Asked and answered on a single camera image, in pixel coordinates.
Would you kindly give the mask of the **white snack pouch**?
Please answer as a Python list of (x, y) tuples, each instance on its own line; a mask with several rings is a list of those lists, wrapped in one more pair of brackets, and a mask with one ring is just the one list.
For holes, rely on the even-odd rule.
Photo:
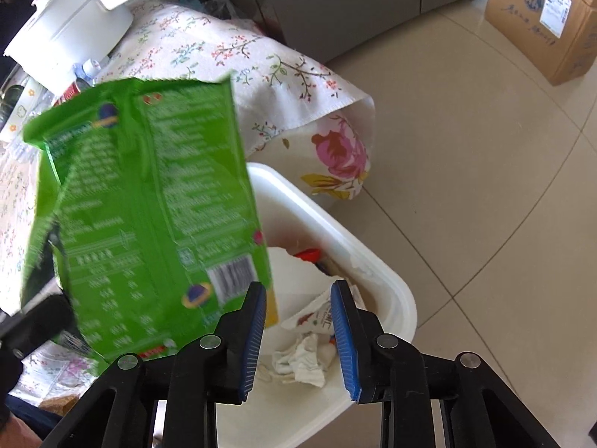
[(316, 334), (333, 337), (335, 332), (331, 312), (331, 289), (328, 288), (306, 307), (282, 321), (280, 327), (283, 331), (301, 336)]

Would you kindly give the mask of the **lower cardboard box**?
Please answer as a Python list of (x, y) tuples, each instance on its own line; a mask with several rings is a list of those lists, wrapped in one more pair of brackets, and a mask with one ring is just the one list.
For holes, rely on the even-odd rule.
[(485, 20), (553, 86), (584, 76), (596, 60), (596, 0), (488, 0)]

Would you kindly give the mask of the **printed paper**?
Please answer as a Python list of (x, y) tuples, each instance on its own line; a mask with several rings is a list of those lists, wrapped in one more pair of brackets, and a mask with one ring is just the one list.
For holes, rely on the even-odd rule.
[(339, 276), (331, 276), (309, 263), (290, 255), (286, 249), (267, 249), (273, 281), (273, 295), (278, 325), (290, 318), (313, 299), (331, 289)]

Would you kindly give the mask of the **red instant noodle bowl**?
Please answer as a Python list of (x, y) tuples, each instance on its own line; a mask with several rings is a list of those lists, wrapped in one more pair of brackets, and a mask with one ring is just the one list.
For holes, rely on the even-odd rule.
[(294, 257), (309, 263), (316, 264), (321, 260), (322, 251), (318, 248), (308, 248), (295, 253)]

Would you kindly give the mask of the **floral tablecloth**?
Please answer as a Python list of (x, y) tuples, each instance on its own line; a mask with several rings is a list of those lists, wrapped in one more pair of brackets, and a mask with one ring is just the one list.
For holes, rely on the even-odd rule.
[[(219, 81), (229, 76), (247, 160), (264, 163), (323, 206), (351, 200), (371, 169), (374, 104), (324, 64), (266, 37), (249, 20), (159, 0), (128, 4), (134, 22), (98, 76)], [(1, 139), (1, 308), (20, 307), (37, 196), (37, 149)], [(12, 395), (63, 405), (85, 391), (91, 360), (52, 342), (25, 361)]]

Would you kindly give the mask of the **white plastic trash bin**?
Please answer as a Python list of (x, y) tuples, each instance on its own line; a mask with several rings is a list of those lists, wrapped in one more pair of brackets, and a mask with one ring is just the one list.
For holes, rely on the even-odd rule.
[[(347, 228), (273, 168), (247, 166), (261, 230), (277, 252), (270, 261), (278, 316), (289, 318), (328, 288), (325, 282), (300, 282), (300, 272), (281, 253), (309, 248), (323, 252), (339, 276), (359, 289), (365, 306), (384, 329), (411, 341), (417, 327), (416, 302), (409, 286)], [(243, 405), (218, 405), (216, 430), (222, 447), (297, 447), (332, 423), (351, 401), (338, 361), (332, 362), (322, 388), (283, 384), (257, 374)]]

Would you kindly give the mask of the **red drink can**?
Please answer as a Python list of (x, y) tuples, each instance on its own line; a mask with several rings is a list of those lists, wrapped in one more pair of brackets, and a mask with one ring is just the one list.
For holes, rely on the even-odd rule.
[(92, 88), (93, 85), (89, 84), (87, 81), (81, 78), (75, 79), (69, 87), (60, 95), (58, 96), (54, 102), (53, 107), (59, 106), (64, 102), (73, 99), (77, 95), (85, 92), (86, 90)]

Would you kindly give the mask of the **green snack bag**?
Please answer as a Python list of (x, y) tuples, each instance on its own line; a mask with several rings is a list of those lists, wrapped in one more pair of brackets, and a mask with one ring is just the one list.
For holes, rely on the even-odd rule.
[(273, 287), (231, 80), (94, 86), (31, 120), (29, 259), (49, 243), (92, 358), (176, 353)]

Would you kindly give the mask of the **white tissue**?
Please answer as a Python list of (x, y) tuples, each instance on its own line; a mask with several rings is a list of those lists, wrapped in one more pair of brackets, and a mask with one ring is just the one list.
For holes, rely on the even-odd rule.
[(304, 334), (294, 344), (276, 351), (271, 358), (271, 374), (282, 383), (303, 383), (323, 388), (327, 372), (336, 358), (331, 337), (316, 333)]

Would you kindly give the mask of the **clear plastic bottle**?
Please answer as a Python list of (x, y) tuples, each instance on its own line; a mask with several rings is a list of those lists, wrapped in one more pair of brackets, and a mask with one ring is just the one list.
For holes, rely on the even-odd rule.
[(84, 63), (77, 63), (73, 66), (75, 76), (86, 81), (92, 81), (101, 69), (101, 63), (94, 59), (88, 59)]

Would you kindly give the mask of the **white electric cooking pot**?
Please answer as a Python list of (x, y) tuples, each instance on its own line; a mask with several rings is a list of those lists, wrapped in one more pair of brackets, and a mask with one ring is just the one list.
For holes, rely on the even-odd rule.
[(101, 62), (132, 25), (129, 0), (33, 0), (33, 15), (4, 54), (38, 84), (61, 95), (76, 79), (74, 69)]

